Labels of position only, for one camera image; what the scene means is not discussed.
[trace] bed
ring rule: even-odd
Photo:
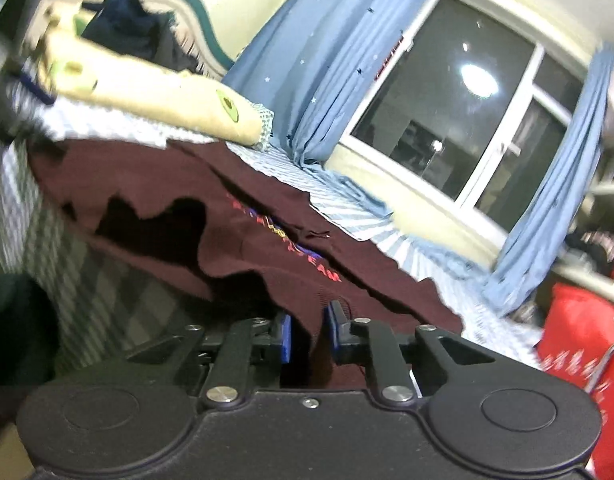
[[[99,138],[138,142],[154,149],[167,139],[215,142],[211,137],[107,108],[59,97],[39,105],[20,86],[11,97],[23,114],[33,114],[54,140]],[[540,333],[499,319],[463,283],[418,250],[415,239],[389,219],[378,219],[296,167],[280,150],[229,149],[257,171],[309,192],[311,204],[358,240],[370,239],[417,280],[432,278],[443,302],[461,316],[463,336],[510,358],[537,367],[533,345]],[[56,370],[66,373],[165,332],[198,322],[191,298],[88,247],[40,195],[26,161],[24,143],[0,144],[0,261],[5,272],[26,272],[47,291],[58,311],[61,349]]]

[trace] metal screw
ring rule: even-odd
[[[309,408],[310,410],[313,410],[314,408],[317,408],[321,405],[320,401],[318,399],[303,399],[303,406],[305,408]]]
[[[207,390],[207,399],[214,402],[231,402],[238,397],[238,391],[231,386],[215,386]]]
[[[383,388],[383,397],[393,402],[407,402],[414,397],[414,392],[407,386],[387,386]]]

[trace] window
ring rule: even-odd
[[[540,44],[458,0],[438,0],[401,54],[349,134],[382,154],[376,163],[397,163],[510,231],[582,83]]]

